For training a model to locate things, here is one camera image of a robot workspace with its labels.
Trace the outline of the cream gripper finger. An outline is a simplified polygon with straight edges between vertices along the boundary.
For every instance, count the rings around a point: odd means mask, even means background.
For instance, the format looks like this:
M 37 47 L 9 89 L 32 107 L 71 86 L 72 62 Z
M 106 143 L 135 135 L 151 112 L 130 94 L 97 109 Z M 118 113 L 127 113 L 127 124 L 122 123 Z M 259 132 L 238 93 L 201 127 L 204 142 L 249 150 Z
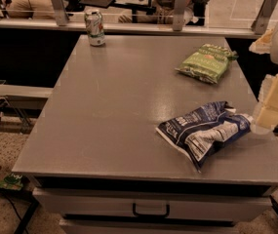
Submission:
M 278 125 L 278 74 L 266 75 L 254 109 L 254 129 L 274 130 Z
M 268 29 L 259 39 L 251 44 L 249 51 L 255 54 L 269 54 L 272 45 L 273 30 Z

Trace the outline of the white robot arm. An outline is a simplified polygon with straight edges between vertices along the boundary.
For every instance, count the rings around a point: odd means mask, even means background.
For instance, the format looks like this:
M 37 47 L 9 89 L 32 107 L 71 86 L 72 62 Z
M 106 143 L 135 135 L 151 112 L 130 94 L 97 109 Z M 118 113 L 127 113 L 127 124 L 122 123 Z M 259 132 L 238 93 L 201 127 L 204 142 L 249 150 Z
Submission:
M 267 30 L 249 50 L 256 54 L 269 54 L 273 63 L 278 64 L 278 22 Z M 258 104 L 253 113 L 251 130 L 255 134 L 265 135 L 278 125 L 278 74 L 266 75 L 261 83 Z

